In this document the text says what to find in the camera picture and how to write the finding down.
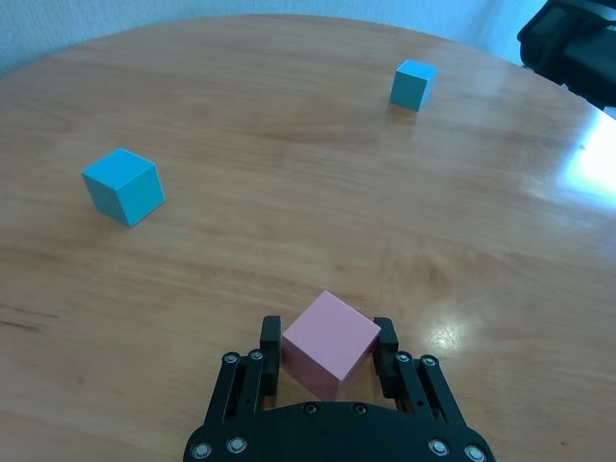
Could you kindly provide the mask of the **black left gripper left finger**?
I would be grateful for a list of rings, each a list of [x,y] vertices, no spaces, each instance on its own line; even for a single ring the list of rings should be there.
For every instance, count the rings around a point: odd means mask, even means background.
[[[205,415],[206,424],[253,416],[277,394],[281,359],[281,319],[263,318],[259,346],[247,355],[230,351],[221,357],[216,385]]]

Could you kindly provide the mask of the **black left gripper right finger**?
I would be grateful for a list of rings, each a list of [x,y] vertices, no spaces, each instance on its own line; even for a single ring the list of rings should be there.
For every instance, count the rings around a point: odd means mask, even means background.
[[[429,422],[464,424],[439,360],[429,354],[414,358],[399,348],[397,332],[389,318],[376,317],[373,321],[380,332],[372,348],[372,360],[383,396],[392,399],[398,411]]]

